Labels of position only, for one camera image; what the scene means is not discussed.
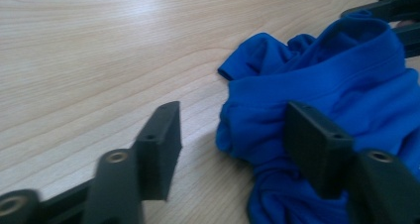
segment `wood grain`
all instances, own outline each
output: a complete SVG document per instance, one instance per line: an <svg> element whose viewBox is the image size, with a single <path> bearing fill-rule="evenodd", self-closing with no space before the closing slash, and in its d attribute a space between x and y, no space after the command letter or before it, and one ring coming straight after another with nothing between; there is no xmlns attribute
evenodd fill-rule
<svg viewBox="0 0 420 224"><path fill-rule="evenodd" d="M0 193L50 198L88 180L179 100L183 150L169 202L146 202L147 222L247 223L252 171L214 144L227 98L217 67L255 33L317 36L373 1L0 0Z"/></svg>

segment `metal screw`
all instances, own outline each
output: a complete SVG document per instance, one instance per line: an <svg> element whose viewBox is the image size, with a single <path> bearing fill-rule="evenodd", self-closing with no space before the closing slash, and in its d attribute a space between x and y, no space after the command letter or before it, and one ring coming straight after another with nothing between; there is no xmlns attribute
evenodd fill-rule
<svg viewBox="0 0 420 224"><path fill-rule="evenodd" d="M109 155L106 158L106 161L108 163L119 163L124 161L129 155L127 153L123 153L123 152L117 152L117 153L113 153L111 155Z"/></svg>
<svg viewBox="0 0 420 224"><path fill-rule="evenodd" d="M27 203L26 196L11 196L0 201L0 217L6 216L21 209Z"/></svg>
<svg viewBox="0 0 420 224"><path fill-rule="evenodd" d="M378 162L382 162L382 163L392 163L393 162L393 158L390 157L389 155L383 153L383 152L378 152L378 151L373 151L373 152L369 152L368 153L369 157L378 161Z"/></svg>

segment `black object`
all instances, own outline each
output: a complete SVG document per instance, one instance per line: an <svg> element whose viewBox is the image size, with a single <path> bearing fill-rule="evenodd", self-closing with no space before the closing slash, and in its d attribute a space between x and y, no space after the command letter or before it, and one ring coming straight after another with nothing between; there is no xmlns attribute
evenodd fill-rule
<svg viewBox="0 0 420 224"><path fill-rule="evenodd" d="M0 196L0 223L144 223L142 200L167 199L180 150L179 102L166 103L130 149L101 157L91 180L44 202L28 189Z"/></svg>
<svg viewBox="0 0 420 224"><path fill-rule="evenodd" d="M317 109L290 102L284 147L319 196L349 195L357 224L419 224L420 183L395 156L352 150L353 138Z"/></svg>
<svg viewBox="0 0 420 224"><path fill-rule="evenodd" d="M386 22L411 20L411 25L393 29L404 45L405 56L420 56L420 0L381 0L376 3L349 9L342 17L361 10L368 10L376 18Z"/></svg>

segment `blue cloth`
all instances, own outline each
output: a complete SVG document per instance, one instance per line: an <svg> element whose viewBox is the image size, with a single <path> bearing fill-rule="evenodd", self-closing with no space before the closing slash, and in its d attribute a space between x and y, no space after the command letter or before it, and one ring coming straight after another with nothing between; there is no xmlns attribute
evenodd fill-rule
<svg viewBox="0 0 420 224"><path fill-rule="evenodd" d="M216 144L251 163L252 223L348 223L346 194L322 200L282 147L286 102L318 108L356 138L355 150L398 155L420 179L420 89L402 44L367 12L342 18L317 39L287 45L268 34L243 42L220 66L229 82Z"/></svg>

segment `wooden table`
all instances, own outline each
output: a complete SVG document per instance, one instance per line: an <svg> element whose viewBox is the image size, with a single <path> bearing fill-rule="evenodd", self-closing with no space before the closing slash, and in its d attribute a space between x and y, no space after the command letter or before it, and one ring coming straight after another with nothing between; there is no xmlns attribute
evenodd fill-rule
<svg viewBox="0 0 420 224"><path fill-rule="evenodd" d="M47 199L88 180L179 100L183 150L147 223L247 223L252 170L214 144L227 98L217 67L253 34L318 36L373 1L0 0L0 193Z"/></svg>

